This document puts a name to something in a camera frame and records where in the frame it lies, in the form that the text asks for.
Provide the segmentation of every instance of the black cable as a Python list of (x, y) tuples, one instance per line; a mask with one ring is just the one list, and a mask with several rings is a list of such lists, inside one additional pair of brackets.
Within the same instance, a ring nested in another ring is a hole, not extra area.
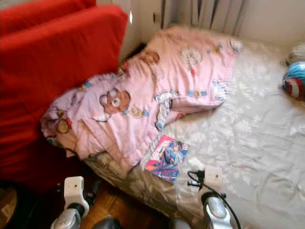
[(229, 205), (229, 203), (225, 200), (225, 198), (222, 197), (221, 194), (219, 194), (216, 190), (214, 190), (213, 188), (205, 185), (203, 182), (199, 181), (198, 179), (194, 178), (193, 175), (191, 174), (196, 174), (196, 172), (193, 172), (193, 171), (187, 171), (187, 175), (194, 181), (196, 181), (197, 183), (200, 183), (202, 186), (206, 187), (207, 189), (211, 190), (212, 192), (214, 192), (217, 196), (219, 196), (219, 198), (221, 198), (223, 200), (223, 202), (228, 206), (229, 210), (232, 212), (232, 215), (236, 221), (236, 224), (237, 224), (237, 227), (238, 229), (241, 229), (241, 226), (240, 226), (240, 223), (239, 223), (239, 220), (237, 218), (237, 215), (235, 214), (235, 212), (233, 211), (233, 209), (231, 208), (231, 206)]

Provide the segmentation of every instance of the floral bedsheet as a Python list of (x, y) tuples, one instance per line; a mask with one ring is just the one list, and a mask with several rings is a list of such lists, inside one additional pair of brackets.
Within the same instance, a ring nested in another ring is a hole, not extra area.
[(187, 171), (221, 167), (222, 191), (244, 229), (301, 229), (305, 225), (305, 103), (279, 87), (286, 72), (277, 47), (245, 42), (227, 100), (166, 126), (166, 134), (190, 145), (174, 185), (145, 171), (156, 139), (126, 176), (107, 154), (86, 163), (102, 178), (169, 217), (202, 228), (198, 189)]

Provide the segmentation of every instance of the red sofa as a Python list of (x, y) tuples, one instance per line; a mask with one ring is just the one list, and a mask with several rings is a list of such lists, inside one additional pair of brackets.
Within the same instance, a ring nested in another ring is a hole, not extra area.
[(114, 5), (95, 7), (92, 0), (35, 4), (43, 7), (24, 18), (17, 13), (14, 23), (8, 12), (27, 12), (31, 4), (0, 13), (0, 179), (43, 192), (79, 163), (46, 142), (39, 118), (64, 91), (116, 71), (127, 15)]

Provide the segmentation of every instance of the pink blanket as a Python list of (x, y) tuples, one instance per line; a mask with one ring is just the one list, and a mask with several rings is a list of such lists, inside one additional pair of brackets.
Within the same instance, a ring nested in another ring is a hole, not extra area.
[(96, 75), (56, 99), (42, 131), (80, 159), (107, 151), (128, 172), (166, 124), (225, 100), (240, 47), (186, 28), (160, 31), (118, 74)]

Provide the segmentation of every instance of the wooden floor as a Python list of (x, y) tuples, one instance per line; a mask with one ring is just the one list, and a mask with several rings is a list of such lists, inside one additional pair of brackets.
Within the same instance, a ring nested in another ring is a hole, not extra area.
[(117, 218), (124, 229), (169, 228), (167, 217), (103, 181), (95, 205), (81, 221), (81, 229), (91, 229), (107, 215)]

